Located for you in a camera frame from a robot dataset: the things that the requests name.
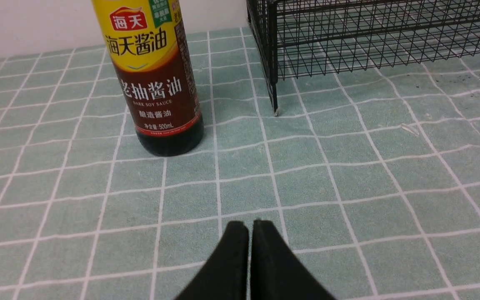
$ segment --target plastic bottle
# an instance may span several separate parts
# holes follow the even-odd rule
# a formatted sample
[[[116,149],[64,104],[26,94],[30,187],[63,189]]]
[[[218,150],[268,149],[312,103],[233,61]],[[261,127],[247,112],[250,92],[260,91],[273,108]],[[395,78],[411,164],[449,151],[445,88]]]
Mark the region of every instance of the plastic bottle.
[[[140,143],[158,156],[195,148],[203,116],[179,0],[92,3]]]

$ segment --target white grout line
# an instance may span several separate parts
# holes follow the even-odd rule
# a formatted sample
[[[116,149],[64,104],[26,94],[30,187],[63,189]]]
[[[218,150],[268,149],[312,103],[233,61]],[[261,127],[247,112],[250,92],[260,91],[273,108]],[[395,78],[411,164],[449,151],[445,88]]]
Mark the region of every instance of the white grout line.
[[[35,60],[35,63],[32,65],[31,70],[30,70],[31,72],[32,72],[32,70],[34,69],[34,67],[36,66],[36,63],[38,63],[38,59],[36,59],[36,60]],[[23,82],[21,83],[20,88],[22,88],[22,87],[25,85],[25,83],[27,82],[27,80],[29,80],[30,74],[31,74],[31,73],[29,73],[29,74],[25,77],[25,79],[23,79]],[[8,103],[6,110],[1,114],[0,124],[1,124],[1,122],[2,122],[2,120],[3,120],[3,118],[4,118],[4,116],[5,116],[8,108],[10,108],[10,106],[12,106],[12,103],[14,102],[14,100],[16,99],[16,97],[18,96],[19,90],[20,90],[20,89],[18,89],[18,90],[16,91],[15,95],[12,97],[11,101]],[[34,133],[34,129],[32,129],[31,132],[29,133],[29,137],[27,138],[27,142],[25,142],[25,145],[23,145],[23,146],[21,147],[20,153],[19,153],[19,155],[17,156],[15,165],[14,165],[14,167],[13,167],[13,169],[12,169],[12,173],[8,176],[7,181],[6,181],[6,183],[5,183],[5,186],[3,187],[3,189],[2,189],[2,191],[1,191],[1,193],[0,193],[0,204],[1,204],[1,201],[3,200],[3,196],[5,195],[8,186],[10,185],[10,182],[12,181],[13,175],[15,174],[15,172],[16,172],[17,169],[18,169],[18,166],[19,166],[19,164],[20,164],[21,155],[23,155],[23,152],[24,152],[24,150],[25,150],[25,146],[31,141],[31,139],[32,139],[32,137],[33,137],[33,133]]]
[[[307,108],[305,107],[305,103],[303,102],[303,97],[301,96],[301,93],[299,93],[299,88],[298,88],[298,85],[297,85],[294,78],[292,78],[292,84],[293,84],[294,89],[297,93],[297,97],[299,99],[299,102],[301,103],[301,108],[303,108],[303,112],[306,114],[307,113]],[[320,139],[316,135],[316,131],[314,130],[312,120],[310,119],[310,117],[308,115],[307,115],[307,122],[309,124],[310,131],[312,131],[312,134],[314,135],[314,137],[316,139],[316,144],[318,145],[318,149],[320,150],[320,154],[322,155],[323,161],[326,164],[327,172],[328,172],[329,178],[331,180],[331,184],[333,186],[333,189],[335,190],[335,196],[337,198],[337,202],[339,204],[340,211],[342,213],[345,225],[346,225],[347,230],[349,231],[349,235],[350,235],[350,237],[353,241],[354,248],[356,249],[356,251],[358,253],[360,261],[362,262],[362,266],[364,267],[364,272],[366,273],[366,277],[368,278],[368,283],[370,284],[371,291],[372,291],[373,296],[375,298],[379,295],[379,291],[377,290],[377,285],[375,284],[375,280],[373,279],[373,275],[371,273],[370,266],[368,265],[368,261],[366,260],[366,257],[364,256],[364,252],[362,252],[362,248],[360,247],[360,245],[358,243],[358,238],[355,234],[355,231],[353,230],[353,226],[352,226],[351,222],[349,221],[349,217],[348,217],[347,213],[345,212],[345,207],[343,205],[342,198],[340,196],[340,192],[339,192],[337,183],[335,181],[335,177],[333,175],[333,172],[331,170],[331,166],[330,166],[329,160],[327,158],[327,155],[325,154],[325,151],[323,150],[322,143],[320,142]]]
[[[105,55],[107,54],[107,49],[104,49],[103,50],[103,59],[105,59]],[[70,64],[70,62],[72,61],[72,59],[70,58],[68,60],[68,65]],[[29,253],[29,256],[27,258],[27,261],[25,262],[25,266],[23,267],[23,270],[21,272],[21,275],[20,275],[20,278],[19,278],[19,283],[17,285],[17,288],[15,289],[15,292],[14,292],[14,295],[12,297],[12,300],[17,300],[17,297],[19,296],[19,293],[20,293],[20,290],[23,286],[23,282],[25,281],[25,275],[27,275],[27,272],[29,270],[29,266],[31,264],[31,261],[33,260],[33,256],[34,256],[34,253],[36,251],[36,247],[38,246],[38,242],[39,242],[39,239],[40,239],[40,235],[42,234],[42,229],[44,228],[44,225],[46,224],[46,221],[47,221],[47,217],[48,217],[48,214],[49,214],[49,211],[51,209],[51,205],[53,204],[53,200],[55,199],[56,195],[57,195],[57,191],[58,191],[58,188],[59,188],[59,184],[60,184],[60,181],[61,181],[61,178],[63,176],[63,170],[68,162],[68,154],[72,148],[72,142],[73,140],[75,139],[76,135],[77,135],[77,132],[78,132],[78,129],[79,129],[79,125],[80,125],[80,122],[82,121],[82,116],[84,115],[84,112],[86,111],[86,107],[88,106],[88,102],[90,101],[90,97],[92,95],[92,93],[94,92],[94,89],[95,89],[95,84],[97,83],[97,79],[99,78],[99,74],[101,73],[101,67],[99,67],[99,70],[97,70],[97,75],[95,77],[96,81],[95,83],[93,84],[92,86],[92,89],[88,95],[88,99],[86,99],[86,103],[84,104],[81,112],[80,112],[80,116],[81,118],[77,121],[77,123],[75,124],[75,128],[74,128],[74,132],[73,132],[73,135],[72,135],[72,140],[70,140],[70,142],[68,143],[68,147],[66,149],[66,152],[65,152],[65,155],[64,155],[64,161],[62,163],[62,168],[61,170],[59,171],[59,175],[57,176],[57,180],[55,181],[55,186],[53,188],[53,192],[51,194],[51,197],[50,197],[50,200],[48,201],[47,203],[47,206],[46,206],[46,209],[44,211],[44,216],[42,218],[42,222],[38,228],[38,231],[36,233],[36,237],[35,237],[35,241],[32,243],[32,248],[31,248],[31,251]],[[63,77],[65,75],[65,71],[61,74],[61,77],[59,79],[59,83],[63,80]]]
[[[241,28],[240,33],[242,34],[242,45],[244,46],[244,54],[245,54],[245,59],[249,63],[249,55],[248,55],[248,50],[245,48],[245,37],[244,37],[244,30]],[[263,118],[260,114],[260,109],[259,109],[259,101],[257,99],[257,91],[255,90],[255,82],[253,82],[253,74],[251,73],[251,67],[248,64],[247,65],[247,70],[249,72],[249,79],[251,81],[251,91],[253,92],[253,97],[255,98],[255,110],[257,111],[257,116],[259,118],[259,123],[260,123],[260,128],[262,133],[262,140],[264,141],[264,148],[266,152],[266,158],[268,159],[268,167],[270,171],[270,176],[272,178],[272,186],[275,194],[275,201],[277,203],[278,207],[278,212],[279,212],[279,220],[280,220],[280,226],[281,226],[281,231],[282,231],[282,239],[285,241],[286,244],[288,244],[288,232],[286,230],[286,224],[284,222],[284,214],[282,213],[283,210],[280,205],[280,197],[279,197],[279,191],[277,188],[277,182],[275,180],[275,173],[274,173],[274,168],[273,168],[273,163],[272,163],[272,156],[270,154],[270,149],[269,149],[269,144],[268,144],[268,138],[266,136],[266,130],[264,127],[264,121]]]
[[[164,158],[164,165],[162,167],[162,184],[160,188],[160,202],[158,205],[158,219],[157,219],[157,232],[155,235],[155,247],[153,250],[153,272],[151,275],[151,288],[149,291],[149,299],[154,300],[155,288],[157,285],[157,269],[158,269],[158,251],[160,250],[160,230],[162,229],[162,213],[164,211],[164,193],[166,187],[166,171],[168,167],[168,158]]]
[[[122,136],[125,131],[125,124],[127,122],[127,113],[129,111],[128,106],[125,108],[125,115],[123,117],[122,128],[120,129],[120,135],[118,136],[118,141],[116,142],[116,147],[114,148],[114,154],[112,155],[112,163],[110,164],[110,171],[107,179],[107,187],[105,188],[105,196],[103,197],[103,203],[101,204],[101,211],[99,213],[99,220],[97,221],[97,227],[94,233],[94,241],[92,243],[92,250],[90,253],[90,258],[88,259],[88,265],[86,267],[85,281],[82,285],[82,290],[80,293],[80,300],[84,300],[86,297],[86,289],[88,288],[88,281],[92,273],[92,265],[94,263],[95,252],[98,246],[99,233],[101,230],[101,224],[103,224],[103,217],[105,216],[105,209],[107,208],[107,200],[110,192],[110,187],[112,186],[112,177],[114,174],[114,166],[116,163],[116,157],[118,156],[118,151],[120,150],[120,144],[122,143]]]
[[[210,33],[207,33],[207,48],[208,53],[210,51]],[[217,124],[216,124],[216,108],[215,108],[215,100],[214,100],[214,86],[212,80],[212,57],[211,55],[208,56],[208,80],[210,82],[210,107],[212,111],[212,134],[213,134],[213,142],[214,142],[214,165],[215,165],[215,178],[216,178],[216,205],[217,205],[217,235],[221,238],[223,234],[223,226],[222,226],[222,219],[221,219],[221,188],[220,188],[220,165],[219,165],[219,157],[218,157],[218,133],[217,133]]]

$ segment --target red label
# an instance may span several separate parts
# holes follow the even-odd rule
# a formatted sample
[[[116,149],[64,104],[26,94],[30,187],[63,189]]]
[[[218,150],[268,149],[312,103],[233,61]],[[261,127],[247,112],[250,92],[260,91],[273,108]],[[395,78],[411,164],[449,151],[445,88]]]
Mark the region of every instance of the red label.
[[[117,32],[128,32],[147,28],[147,20],[142,8],[120,7],[110,14],[112,28]]]
[[[127,72],[114,64],[135,127],[144,135],[175,135],[201,118],[182,22],[175,27],[175,36],[171,54],[153,70]]]

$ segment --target black object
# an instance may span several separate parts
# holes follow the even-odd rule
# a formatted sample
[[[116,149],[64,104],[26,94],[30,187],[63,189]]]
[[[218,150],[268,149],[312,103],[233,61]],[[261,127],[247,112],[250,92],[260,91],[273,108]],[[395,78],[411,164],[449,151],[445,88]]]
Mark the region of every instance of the black object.
[[[176,300],[245,300],[248,229],[231,221],[216,249]],[[271,221],[256,220],[251,300],[336,300],[299,262]]]
[[[272,107],[281,78],[480,53],[480,0],[246,0]]]

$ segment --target wire grid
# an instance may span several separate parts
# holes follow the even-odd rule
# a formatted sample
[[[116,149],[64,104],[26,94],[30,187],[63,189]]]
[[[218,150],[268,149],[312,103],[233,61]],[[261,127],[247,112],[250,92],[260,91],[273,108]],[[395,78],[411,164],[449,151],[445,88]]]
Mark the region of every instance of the wire grid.
[[[276,68],[282,79],[480,53],[480,0],[275,5]]]

